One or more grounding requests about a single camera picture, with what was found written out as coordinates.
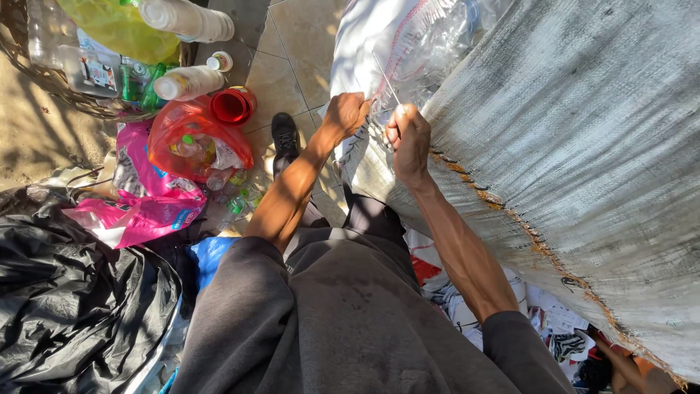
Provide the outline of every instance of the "black plastic bag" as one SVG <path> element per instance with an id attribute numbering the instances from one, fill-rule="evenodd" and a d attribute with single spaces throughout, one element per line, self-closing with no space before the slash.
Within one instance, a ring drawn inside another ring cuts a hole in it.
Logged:
<path id="1" fill-rule="evenodd" d="M 179 280 L 56 208 L 0 217 L 0 393 L 119 393 L 165 333 Z"/>

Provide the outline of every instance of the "wicker basket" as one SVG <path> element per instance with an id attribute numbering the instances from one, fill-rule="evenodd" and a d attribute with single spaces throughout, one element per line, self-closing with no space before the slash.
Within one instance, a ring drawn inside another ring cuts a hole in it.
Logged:
<path id="1" fill-rule="evenodd" d="M 134 111 L 126 116 L 115 115 L 109 109 L 100 107 L 95 101 L 99 97 L 70 90 L 63 71 L 32 64 L 29 61 L 28 42 L 26 0 L 0 0 L 0 50 L 18 70 L 48 94 L 64 100 L 81 112 L 105 120 L 141 121 L 157 114 Z M 196 54 L 196 43 L 180 43 L 181 66 L 193 65 Z"/>

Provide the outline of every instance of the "needle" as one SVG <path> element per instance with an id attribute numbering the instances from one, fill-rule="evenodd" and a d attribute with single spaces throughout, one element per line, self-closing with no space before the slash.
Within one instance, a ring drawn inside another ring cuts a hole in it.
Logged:
<path id="1" fill-rule="evenodd" d="M 379 67 L 379 70 L 381 71 L 381 75 L 384 76 L 384 80 L 386 81 L 386 84 L 389 86 L 389 90 L 391 90 L 391 94 L 394 95 L 394 98 L 396 99 L 397 104 L 401 104 L 401 101 L 398 100 L 398 96 L 396 95 L 396 92 L 394 89 L 391 87 L 391 83 L 389 83 L 389 78 L 386 77 L 386 74 L 384 73 L 384 69 L 382 69 L 382 65 L 379 63 L 379 59 L 377 59 L 377 55 L 375 55 L 375 52 L 372 51 L 372 56 L 374 56 L 375 62 L 377 62 L 377 67 Z"/>

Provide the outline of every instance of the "shoelace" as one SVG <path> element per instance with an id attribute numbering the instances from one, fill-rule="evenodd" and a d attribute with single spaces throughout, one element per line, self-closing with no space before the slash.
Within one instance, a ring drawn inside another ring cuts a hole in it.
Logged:
<path id="1" fill-rule="evenodd" d="M 282 133 L 279 136 L 279 144 L 284 149 L 294 149 L 297 146 L 297 142 L 292 138 L 293 133 Z"/>

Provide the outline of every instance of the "red plastic cup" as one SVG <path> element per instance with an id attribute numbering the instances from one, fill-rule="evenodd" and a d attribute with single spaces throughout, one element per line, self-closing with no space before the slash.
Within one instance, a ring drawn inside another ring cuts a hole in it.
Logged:
<path id="1" fill-rule="evenodd" d="M 218 121 L 236 127 L 247 123 L 257 108 L 255 95 L 243 86 L 215 93 L 209 103 L 209 111 Z"/>

